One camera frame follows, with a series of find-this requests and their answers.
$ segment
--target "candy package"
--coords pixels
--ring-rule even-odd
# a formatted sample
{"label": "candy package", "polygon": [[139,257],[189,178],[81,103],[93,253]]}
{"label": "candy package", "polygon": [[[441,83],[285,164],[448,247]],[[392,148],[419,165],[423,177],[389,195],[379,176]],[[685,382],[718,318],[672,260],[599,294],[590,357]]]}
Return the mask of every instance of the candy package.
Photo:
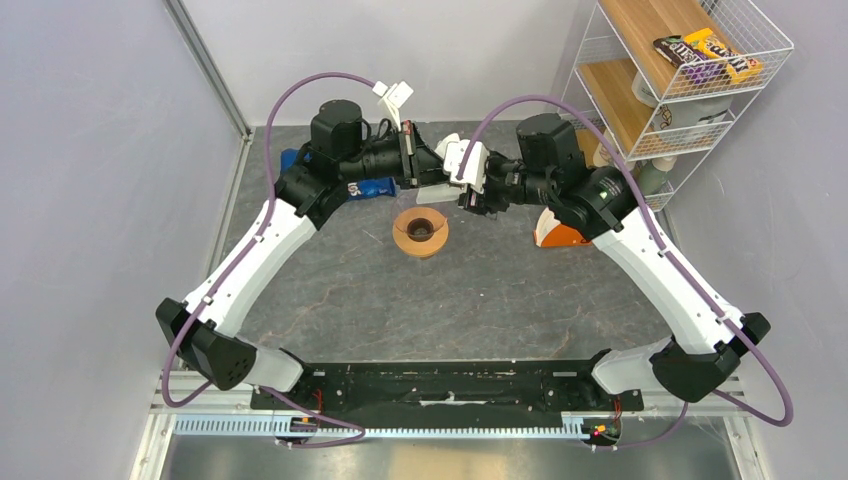
{"label": "candy package", "polygon": [[756,58],[740,57],[739,53],[734,52],[722,43],[709,28],[686,35],[683,41],[708,58],[726,58],[725,69],[730,76],[730,83],[734,85],[759,75],[763,71],[762,62]]}
{"label": "candy package", "polygon": [[717,62],[695,64],[708,60],[709,57],[684,42],[680,35],[658,38],[654,40],[654,48],[675,67],[683,66],[683,73],[696,85],[722,75],[724,70],[724,65]]}

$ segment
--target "wooden shelf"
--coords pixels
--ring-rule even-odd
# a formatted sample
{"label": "wooden shelf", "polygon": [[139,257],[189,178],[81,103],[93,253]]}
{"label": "wooden shelf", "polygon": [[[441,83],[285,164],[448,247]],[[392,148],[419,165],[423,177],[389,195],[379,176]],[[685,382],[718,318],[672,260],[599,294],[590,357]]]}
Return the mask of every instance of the wooden shelf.
{"label": "wooden shelf", "polygon": [[677,69],[654,50],[654,40],[711,28],[730,46],[721,29],[697,0],[599,1],[657,95],[665,93]]}
{"label": "wooden shelf", "polygon": [[589,130],[575,130],[574,133],[577,134],[577,144],[580,145],[580,150],[583,150],[583,156],[586,157],[586,166],[593,168],[592,155],[595,154],[595,150],[598,148],[598,143],[600,142],[598,142],[598,139]]}
{"label": "wooden shelf", "polygon": [[629,58],[587,63],[580,65],[578,71],[625,157],[633,151],[654,114],[654,110],[637,100],[630,89],[636,72],[636,65]]}

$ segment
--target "gray marble surface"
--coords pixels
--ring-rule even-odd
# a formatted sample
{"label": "gray marble surface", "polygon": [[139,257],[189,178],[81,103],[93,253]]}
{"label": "gray marble surface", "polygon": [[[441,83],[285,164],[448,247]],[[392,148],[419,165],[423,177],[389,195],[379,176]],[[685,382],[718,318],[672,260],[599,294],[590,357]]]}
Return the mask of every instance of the gray marble surface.
{"label": "gray marble surface", "polygon": [[[476,123],[419,124],[432,145]],[[497,122],[490,149],[518,154],[515,123]],[[251,148],[225,251],[258,215],[267,193],[263,131]],[[272,132],[274,167],[306,127]],[[657,311],[593,247],[541,249],[541,207],[497,220],[448,210],[450,237],[435,257],[403,254],[392,240],[395,199],[348,202],[301,247],[259,296],[240,335],[306,361],[586,358],[670,334]]]}

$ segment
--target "orange object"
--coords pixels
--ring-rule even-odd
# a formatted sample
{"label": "orange object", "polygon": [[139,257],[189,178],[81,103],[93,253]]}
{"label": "orange object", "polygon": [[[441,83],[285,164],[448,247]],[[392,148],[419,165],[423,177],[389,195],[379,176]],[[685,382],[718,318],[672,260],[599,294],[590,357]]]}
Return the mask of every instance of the orange object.
{"label": "orange object", "polygon": [[579,247],[591,245],[592,242],[583,238],[577,230],[566,227],[554,218],[554,212],[545,209],[536,223],[533,231],[533,239],[536,245],[542,248],[549,247]]}
{"label": "orange object", "polygon": [[[420,235],[413,231],[417,223],[426,226]],[[395,218],[392,237],[398,248],[407,255],[430,258],[445,246],[449,231],[447,218],[438,210],[413,207],[404,210]]]}

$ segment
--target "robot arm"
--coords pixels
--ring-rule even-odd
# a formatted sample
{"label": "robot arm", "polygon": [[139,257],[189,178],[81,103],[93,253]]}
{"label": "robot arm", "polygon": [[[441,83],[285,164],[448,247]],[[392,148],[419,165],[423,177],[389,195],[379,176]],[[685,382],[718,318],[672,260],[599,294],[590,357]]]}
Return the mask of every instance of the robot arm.
{"label": "robot arm", "polygon": [[[381,101],[396,87],[387,88]],[[404,92],[398,92],[401,101]],[[458,195],[460,207],[476,214],[505,211],[510,204],[545,205],[563,224],[578,230],[618,263],[657,307],[673,337],[600,358],[592,376],[607,393],[659,383],[683,400],[698,401],[738,366],[747,348],[716,323],[705,302],[662,258],[666,252],[656,251],[621,172],[612,167],[585,167],[569,122],[555,114],[531,117],[517,128],[520,160],[476,144],[472,162],[466,165],[464,175],[457,175],[468,141],[452,135],[433,151],[424,144],[415,124],[401,122],[396,111],[387,110],[397,128],[381,137],[363,139],[364,120],[358,105],[345,100],[324,104],[312,121],[312,139],[304,145],[304,155],[276,183],[274,215],[262,237],[256,237],[257,220],[233,253],[184,302],[166,299],[157,309],[160,326],[173,342],[188,312],[206,304],[178,353],[219,389],[247,382],[287,392],[308,370],[308,365],[288,352],[251,345],[235,336],[277,270],[346,201],[347,184],[384,177],[393,177],[402,188],[441,189],[435,196],[441,195],[442,200]],[[258,219],[264,218],[267,208],[266,203]],[[206,297],[208,285],[236,261],[241,246],[253,238],[258,243],[222,283],[215,298]],[[674,246],[669,249],[694,272]],[[769,329],[765,318],[743,316],[695,275],[730,318],[758,343]]]}

